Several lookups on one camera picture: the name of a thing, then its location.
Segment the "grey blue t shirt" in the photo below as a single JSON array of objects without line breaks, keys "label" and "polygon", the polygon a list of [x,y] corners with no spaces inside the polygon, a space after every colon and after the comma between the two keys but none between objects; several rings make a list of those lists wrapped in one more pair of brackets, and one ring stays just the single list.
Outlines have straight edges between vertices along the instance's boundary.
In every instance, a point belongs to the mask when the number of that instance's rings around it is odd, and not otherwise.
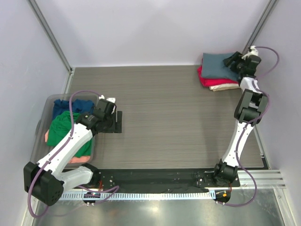
[{"label": "grey blue t shirt", "polygon": [[211,54],[204,53],[202,58],[202,77],[205,79],[229,79],[238,81],[238,74],[226,67],[223,60],[232,56],[234,52]]}]

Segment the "clear plastic storage bin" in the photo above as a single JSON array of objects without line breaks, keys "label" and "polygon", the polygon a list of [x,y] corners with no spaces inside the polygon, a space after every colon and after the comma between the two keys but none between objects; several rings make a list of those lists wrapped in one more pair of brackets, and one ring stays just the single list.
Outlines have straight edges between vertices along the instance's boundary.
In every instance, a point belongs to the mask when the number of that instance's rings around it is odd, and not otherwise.
[{"label": "clear plastic storage bin", "polygon": [[[49,96],[46,99],[41,119],[36,127],[36,133],[35,133],[36,138],[33,146],[32,155],[30,158],[31,162],[36,163],[38,160],[43,158],[54,148],[52,146],[48,146],[47,143],[45,142],[45,134],[48,131],[52,122],[53,107],[55,105],[54,101],[56,101],[57,99],[69,101],[70,97],[71,94],[55,94]],[[91,100],[95,105],[98,103],[98,96],[96,96],[93,93],[77,94],[72,98],[72,101],[75,101],[76,99],[85,100],[85,101]],[[79,163],[68,163],[64,169],[65,170],[75,169],[83,163],[91,164],[96,153],[95,147],[96,147],[96,138],[94,137],[92,138],[92,150],[91,150],[90,159],[88,161],[82,161]]]}]

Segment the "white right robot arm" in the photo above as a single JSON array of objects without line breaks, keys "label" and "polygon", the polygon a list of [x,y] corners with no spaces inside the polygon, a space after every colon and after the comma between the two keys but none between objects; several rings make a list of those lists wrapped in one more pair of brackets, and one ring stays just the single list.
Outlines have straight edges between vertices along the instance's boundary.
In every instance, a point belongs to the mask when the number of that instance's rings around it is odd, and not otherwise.
[{"label": "white right robot arm", "polygon": [[225,67],[238,74],[242,96],[234,112],[236,124],[230,144],[212,174],[212,181],[217,186],[227,186],[238,179],[238,168],[242,167],[240,156],[247,138],[266,113],[269,96],[259,89],[255,76],[260,62],[261,58],[255,47],[244,55],[235,52],[223,60]]}]

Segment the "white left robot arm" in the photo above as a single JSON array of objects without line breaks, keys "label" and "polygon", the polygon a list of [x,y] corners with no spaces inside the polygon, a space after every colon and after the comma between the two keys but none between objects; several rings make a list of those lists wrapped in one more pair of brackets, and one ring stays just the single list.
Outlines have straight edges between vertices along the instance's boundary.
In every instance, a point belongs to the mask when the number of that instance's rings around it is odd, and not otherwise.
[{"label": "white left robot arm", "polygon": [[68,191],[81,185],[95,188],[101,179],[100,170],[84,163],[65,172],[64,168],[76,152],[98,133],[121,133],[121,111],[112,114],[84,113],[73,123],[71,130],[53,150],[37,163],[24,167],[24,189],[28,199],[37,198],[47,206],[54,205]]}]

